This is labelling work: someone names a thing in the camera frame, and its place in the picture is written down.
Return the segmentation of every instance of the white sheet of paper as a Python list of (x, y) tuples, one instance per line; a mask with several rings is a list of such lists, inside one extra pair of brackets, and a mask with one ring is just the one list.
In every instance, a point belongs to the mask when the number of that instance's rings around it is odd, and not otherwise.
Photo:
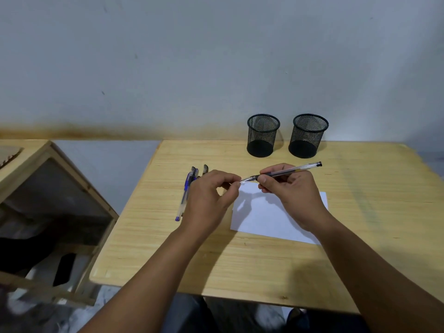
[[(321, 192), (324, 206), (328, 208), (327, 194)], [(231, 230), (292, 241), (319, 244), (314, 235), (303, 230), (285, 211), (279, 198), (265, 194), (257, 183), (246, 182), (239, 189), (233, 205)]]

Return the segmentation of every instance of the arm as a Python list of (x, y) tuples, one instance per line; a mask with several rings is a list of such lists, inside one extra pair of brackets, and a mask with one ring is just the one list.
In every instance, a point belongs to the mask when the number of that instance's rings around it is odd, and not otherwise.
[[(188, 263), (237, 198), (240, 179), (212, 170), (194, 181), (180, 226), (80, 332), (160, 331)], [(228, 191), (219, 196), (222, 185)]]
[[(261, 173), (290, 168), (280, 164)], [(444, 304), (387, 263), (325, 208), (308, 171), (274, 178), (259, 188), (277, 195), (287, 212), (322, 244), (372, 332), (441, 332)]]

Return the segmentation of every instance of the black wire mesh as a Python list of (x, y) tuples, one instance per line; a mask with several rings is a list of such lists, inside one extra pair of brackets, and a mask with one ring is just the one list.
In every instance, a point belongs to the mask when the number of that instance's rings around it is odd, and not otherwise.
[(269, 114), (256, 114), (248, 118), (247, 151), (254, 157), (268, 157), (273, 153), (276, 131), (281, 123)]
[(314, 157), (329, 122), (319, 115), (306, 113), (294, 117), (293, 125), (288, 150), (296, 157)]

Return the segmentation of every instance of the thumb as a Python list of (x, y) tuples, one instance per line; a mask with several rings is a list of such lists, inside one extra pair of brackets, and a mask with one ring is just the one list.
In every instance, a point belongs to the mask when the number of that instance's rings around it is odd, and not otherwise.
[(239, 196), (239, 188), (241, 184), (234, 182), (230, 185), (230, 188), (219, 198), (220, 203), (226, 209), (228, 208)]
[(271, 176), (261, 174), (258, 182), (279, 198), (284, 194), (284, 187)]

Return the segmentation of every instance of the forearm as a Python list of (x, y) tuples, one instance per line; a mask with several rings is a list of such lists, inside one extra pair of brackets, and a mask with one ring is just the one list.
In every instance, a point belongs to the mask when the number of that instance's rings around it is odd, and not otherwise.
[(444, 304), (393, 268), (332, 216), (318, 237), (372, 332), (438, 332)]
[(172, 232), (81, 332), (158, 332), (183, 273), (201, 243), (181, 228)]

